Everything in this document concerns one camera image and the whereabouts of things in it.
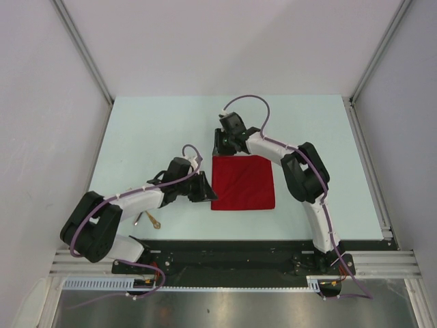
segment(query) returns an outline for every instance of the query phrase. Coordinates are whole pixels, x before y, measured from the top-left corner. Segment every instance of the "red fabric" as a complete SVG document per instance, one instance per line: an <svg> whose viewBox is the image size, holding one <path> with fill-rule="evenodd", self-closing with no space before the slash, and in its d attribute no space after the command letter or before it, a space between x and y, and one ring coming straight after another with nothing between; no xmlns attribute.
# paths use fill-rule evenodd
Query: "red fabric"
<svg viewBox="0 0 437 328"><path fill-rule="evenodd" d="M272 163L260 156L213 156L212 210L274 208Z"/></svg>

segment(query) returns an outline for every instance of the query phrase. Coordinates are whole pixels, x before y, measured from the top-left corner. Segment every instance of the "white wall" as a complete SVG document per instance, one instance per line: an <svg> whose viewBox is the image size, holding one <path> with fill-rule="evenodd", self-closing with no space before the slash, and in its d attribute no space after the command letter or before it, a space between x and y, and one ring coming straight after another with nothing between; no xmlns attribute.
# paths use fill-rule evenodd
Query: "white wall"
<svg viewBox="0 0 437 328"><path fill-rule="evenodd" d="M400 0L65 0L112 96L350 96Z"/></svg>
<svg viewBox="0 0 437 328"><path fill-rule="evenodd" d="M47 275L108 112L50 1L2 1L0 327Z"/></svg>
<svg viewBox="0 0 437 328"><path fill-rule="evenodd" d="M417 0L357 103L393 225L437 304L437 2Z"/></svg>

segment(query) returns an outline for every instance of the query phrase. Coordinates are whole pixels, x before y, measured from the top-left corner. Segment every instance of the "reflective metal surface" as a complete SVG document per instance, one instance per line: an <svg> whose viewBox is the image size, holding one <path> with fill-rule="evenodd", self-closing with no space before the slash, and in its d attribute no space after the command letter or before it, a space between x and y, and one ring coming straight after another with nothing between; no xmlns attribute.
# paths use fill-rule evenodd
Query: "reflective metal surface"
<svg viewBox="0 0 437 328"><path fill-rule="evenodd" d="M53 327L418 327L402 279L367 280L367 299L323 301L316 294L159 292L132 301L111 297L68 310L107 292L65 290ZM347 281L343 292L358 292Z"/></svg>

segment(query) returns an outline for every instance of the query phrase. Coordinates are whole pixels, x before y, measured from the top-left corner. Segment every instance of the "white vent strip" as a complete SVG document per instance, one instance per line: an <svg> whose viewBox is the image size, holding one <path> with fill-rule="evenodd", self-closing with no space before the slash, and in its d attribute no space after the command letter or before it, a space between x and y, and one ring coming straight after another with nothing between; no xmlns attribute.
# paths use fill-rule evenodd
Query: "white vent strip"
<svg viewBox="0 0 437 328"><path fill-rule="evenodd" d="M151 288L134 288L135 278L70 277L64 290L147 291ZM295 288L203 288L162 287L166 292L319 292L317 280L308 279L308 287Z"/></svg>

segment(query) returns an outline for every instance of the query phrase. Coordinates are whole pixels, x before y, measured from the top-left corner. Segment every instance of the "white table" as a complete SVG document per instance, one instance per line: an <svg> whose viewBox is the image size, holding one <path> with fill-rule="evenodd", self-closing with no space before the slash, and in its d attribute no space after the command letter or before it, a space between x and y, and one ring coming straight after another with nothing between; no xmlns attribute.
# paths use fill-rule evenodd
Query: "white table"
<svg viewBox="0 0 437 328"><path fill-rule="evenodd" d="M266 96L272 115L266 134L291 144L313 143L330 174L328 202L334 226L342 239L380 240L382 233L367 181L340 96ZM211 182L214 129L218 114L231 96L119 97L115 101L90 190L112 195L140 187L184 144L194 144ZM262 102L243 99L231 109L247 127L260 127L266 117ZM155 230L143 216L120 224L119 233L139 238L197 240L311 239L301 203L288 192L282 169L273 166L274 210L211 211L209 203L174 203L150 211L161 222Z"/></svg>

